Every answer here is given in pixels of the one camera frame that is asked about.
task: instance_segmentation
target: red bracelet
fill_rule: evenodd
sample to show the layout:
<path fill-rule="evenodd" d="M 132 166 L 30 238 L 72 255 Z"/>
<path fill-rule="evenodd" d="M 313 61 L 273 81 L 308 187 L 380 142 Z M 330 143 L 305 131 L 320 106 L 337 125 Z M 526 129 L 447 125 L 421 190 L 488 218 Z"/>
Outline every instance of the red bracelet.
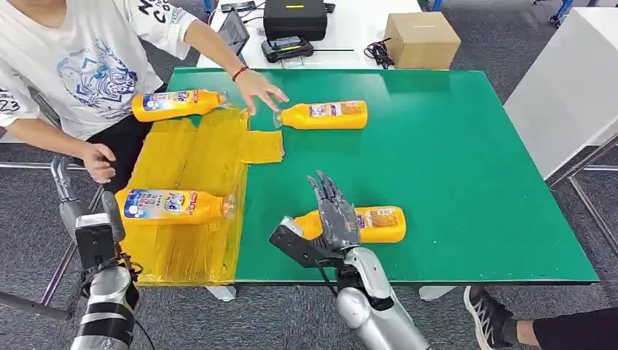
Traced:
<path fill-rule="evenodd" d="M 232 75 L 232 81 L 236 82 L 236 78 L 238 78 L 240 73 L 246 71 L 247 69 L 249 69 L 248 66 L 242 66 L 240 69 L 238 69 L 238 71 L 236 73 L 234 73 L 234 75 Z"/>

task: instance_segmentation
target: human hand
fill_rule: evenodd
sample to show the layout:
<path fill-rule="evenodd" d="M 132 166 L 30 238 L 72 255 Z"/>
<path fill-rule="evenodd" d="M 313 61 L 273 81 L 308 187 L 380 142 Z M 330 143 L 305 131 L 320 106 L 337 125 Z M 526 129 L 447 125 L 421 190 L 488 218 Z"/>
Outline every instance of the human hand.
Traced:
<path fill-rule="evenodd" d="M 99 184 L 106 184 L 116 176 L 116 171 L 106 161 L 115 161 L 114 153 L 104 144 L 91 144 L 86 142 L 82 155 L 84 167 L 91 177 Z"/>
<path fill-rule="evenodd" d="M 275 97 L 277 102 L 282 103 L 289 101 L 283 91 L 279 90 L 275 85 L 270 84 L 260 73 L 252 71 L 251 69 L 241 72 L 238 77 L 236 77 L 236 85 L 240 90 L 240 95 L 243 96 L 243 100 L 245 100 L 247 104 L 249 115 L 255 114 L 255 104 L 252 100 L 254 96 L 259 97 L 260 100 L 264 101 L 264 103 L 275 112 L 278 112 L 279 108 L 273 102 L 271 95 Z"/>

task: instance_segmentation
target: yellow plastic wrap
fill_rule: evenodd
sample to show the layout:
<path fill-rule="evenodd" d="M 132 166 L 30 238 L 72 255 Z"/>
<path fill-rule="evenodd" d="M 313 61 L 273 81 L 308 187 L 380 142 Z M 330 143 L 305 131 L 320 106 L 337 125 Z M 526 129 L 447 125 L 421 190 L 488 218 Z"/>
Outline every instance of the yellow plastic wrap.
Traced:
<path fill-rule="evenodd" d="M 122 248 L 144 267 L 140 285 L 203 286 L 234 280 L 243 223 L 247 163 L 280 162 L 281 132 L 249 132 L 248 115 L 218 109 L 188 119 L 156 122 L 144 142 L 128 188 L 234 194 L 232 219 L 204 225 L 126 225 Z"/>

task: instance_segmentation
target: orange bottle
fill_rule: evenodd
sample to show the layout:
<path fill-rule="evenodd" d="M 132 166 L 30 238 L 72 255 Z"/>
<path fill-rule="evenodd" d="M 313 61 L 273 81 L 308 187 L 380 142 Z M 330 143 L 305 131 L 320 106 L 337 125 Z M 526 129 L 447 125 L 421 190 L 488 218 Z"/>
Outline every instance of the orange bottle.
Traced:
<path fill-rule="evenodd" d="M 124 189 L 116 194 L 120 217 L 137 225 L 199 225 L 233 217 L 235 198 L 203 191 Z"/>
<path fill-rule="evenodd" d="M 173 91 L 137 95 L 131 102 L 133 114 L 140 122 L 154 122 L 189 114 L 206 114 L 227 100 L 226 92 L 208 90 Z"/>
<path fill-rule="evenodd" d="M 275 127 L 300 130 L 362 129 L 367 124 L 367 102 L 340 101 L 327 104 L 297 104 L 275 113 Z"/>
<path fill-rule="evenodd" d="M 406 231 L 405 215 L 397 206 L 370 206 L 354 208 L 359 224 L 361 243 L 396 243 L 404 239 Z M 302 237 L 312 240 L 322 234 L 320 213 L 317 210 L 302 217 L 294 218 L 302 228 Z"/>

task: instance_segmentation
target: shoe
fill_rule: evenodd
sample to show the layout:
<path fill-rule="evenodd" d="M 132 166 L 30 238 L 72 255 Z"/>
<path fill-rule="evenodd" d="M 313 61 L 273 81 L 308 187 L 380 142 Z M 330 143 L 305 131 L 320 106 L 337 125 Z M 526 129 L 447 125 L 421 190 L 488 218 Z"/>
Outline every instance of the shoe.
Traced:
<path fill-rule="evenodd" d="M 513 316 L 511 311 L 479 287 L 467 286 L 463 291 L 463 303 L 474 319 L 477 341 L 482 350 L 512 346 L 502 336 L 504 323 Z"/>

